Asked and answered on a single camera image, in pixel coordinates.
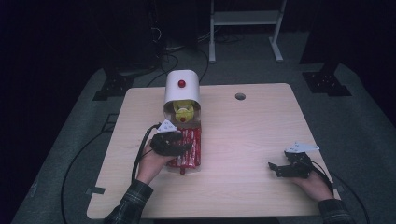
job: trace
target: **metal stand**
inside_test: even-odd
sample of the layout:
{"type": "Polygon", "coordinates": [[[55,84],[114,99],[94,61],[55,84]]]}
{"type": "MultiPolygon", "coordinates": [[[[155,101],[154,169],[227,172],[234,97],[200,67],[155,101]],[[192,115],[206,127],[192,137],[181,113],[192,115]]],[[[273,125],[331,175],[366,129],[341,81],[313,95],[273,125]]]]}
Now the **metal stand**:
{"type": "Polygon", "coordinates": [[[97,91],[93,101],[105,101],[111,96],[125,96],[125,93],[132,88],[134,77],[122,76],[113,66],[105,66],[106,81],[100,91],[97,91]]]}
{"type": "Polygon", "coordinates": [[[327,93],[329,96],[351,96],[346,86],[341,85],[334,75],[338,63],[326,62],[319,72],[304,72],[303,76],[313,93],[327,93]]]}
{"type": "Polygon", "coordinates": [[[276,26],[274,36],[269,37],[271,48],[276,57],[276,61],[283,62],[283,57],[277,46],[277,37],[280,25],[283,20],[287,0],[282,0],[280,10],[269,11],[225,11],[215,12],[214,0],[211,2],[210,15],[210,42],[209,42],[209,61],[216,61],[215,52],[215,26],[217,25],[261,25],[274,24],[276,26]]]}

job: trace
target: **person's left hand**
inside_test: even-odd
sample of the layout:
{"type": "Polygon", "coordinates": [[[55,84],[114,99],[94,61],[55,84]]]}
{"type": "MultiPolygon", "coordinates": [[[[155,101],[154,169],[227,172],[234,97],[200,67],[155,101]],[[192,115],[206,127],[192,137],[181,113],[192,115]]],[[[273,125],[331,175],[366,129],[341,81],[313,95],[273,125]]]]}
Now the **person's left hand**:
{"type": "Polygon", "coordinates": [[[155,153],[150,147],[151,140],[148,141],[143,149],[143,158],[139,162],[139,170],[136,179],[149,184],[154,177],[161,171],[167,162],[174,159],[174,156],[161,156],[155,153]]]}

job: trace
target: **small hole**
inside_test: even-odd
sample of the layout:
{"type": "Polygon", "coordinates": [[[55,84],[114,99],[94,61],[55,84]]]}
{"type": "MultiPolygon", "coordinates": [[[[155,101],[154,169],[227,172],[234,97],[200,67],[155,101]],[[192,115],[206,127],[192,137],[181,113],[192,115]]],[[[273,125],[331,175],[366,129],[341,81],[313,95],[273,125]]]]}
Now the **small hole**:
{"type": "Polygon", "coordinates": [[[237,100],[245,100],[247,97],[246,97],[246,95],[244,94],[244,93],[241,93],[241,92],[238,92],[236,95],[235,95],[235,98],[237,99],[237,100]]]}

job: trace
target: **wooden table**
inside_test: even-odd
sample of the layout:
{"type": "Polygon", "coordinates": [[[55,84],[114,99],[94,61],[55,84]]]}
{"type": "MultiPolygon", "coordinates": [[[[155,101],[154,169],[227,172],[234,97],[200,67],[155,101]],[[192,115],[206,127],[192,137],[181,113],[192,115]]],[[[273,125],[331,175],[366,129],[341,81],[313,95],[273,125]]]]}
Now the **wooden table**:
{"type": "MultiPolygon", "coordinates": [[[[140,88],[126,93],[96,183],[106,191],[92,195],[89,218],[103,218],[120,203],[146,130],[164,120],[164,91],[140,88]]],[[[180,175],[164,168],[150,184],[154,193],[142,217],[317,215],[316,203],[287,178],[277,178],[267,163],[289,164],[283,151],[295,141],[315,144],[290,86],[201,86],[200,91],[201,171],[180,175]],[[237,100],[237,93],[246,99],[237,100]]],[[[307,154],[327,172],[319,151],[307,154]]]]}

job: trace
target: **red button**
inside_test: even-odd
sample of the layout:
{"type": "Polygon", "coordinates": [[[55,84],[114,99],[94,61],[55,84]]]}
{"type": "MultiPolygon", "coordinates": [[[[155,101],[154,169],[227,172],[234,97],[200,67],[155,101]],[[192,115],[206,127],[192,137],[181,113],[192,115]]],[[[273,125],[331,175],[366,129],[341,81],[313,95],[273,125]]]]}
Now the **red button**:
{"type": "Polygon", "coordinates": [[[178,81],[177,85],[180,88],[184,88],[184,87],[186,87],[186,82],[183,79],[181,79],[181,80],[178,81]]]}

